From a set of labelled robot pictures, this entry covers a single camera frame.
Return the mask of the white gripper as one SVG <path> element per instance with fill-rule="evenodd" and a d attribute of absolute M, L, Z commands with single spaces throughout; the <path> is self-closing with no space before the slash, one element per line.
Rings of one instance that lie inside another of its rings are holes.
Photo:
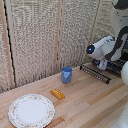
<path fill-rule="evenodd" d="M 105 70 L 107 68 L 107 60 L 102 60 L 99 65 L 98 65 L 98 68 L 100 70 Z"/>

